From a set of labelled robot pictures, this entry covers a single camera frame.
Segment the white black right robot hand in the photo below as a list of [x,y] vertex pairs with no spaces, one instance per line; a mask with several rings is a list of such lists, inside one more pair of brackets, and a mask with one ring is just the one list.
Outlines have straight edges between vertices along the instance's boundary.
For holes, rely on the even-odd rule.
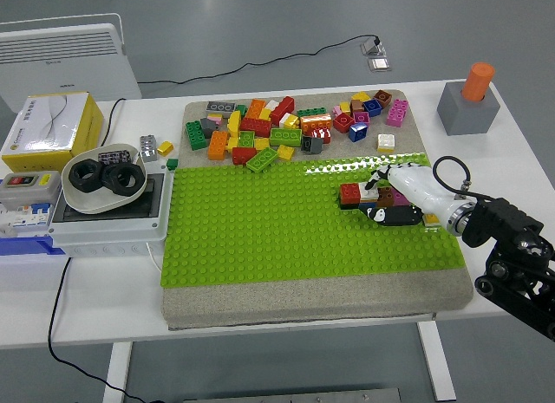
[[380,225],[416,225],[422,221],[425,214],[434,214],[445,230],[459,236],[461,231],[457,229],[457,225],[474,208],[473,202],[456,199],[451,192],[442,187],[428,166],[413,162],[381,166],[373,171],[365,188],[374,190],[381,180],[387,180],[409,204],[359,208],[364,215]]

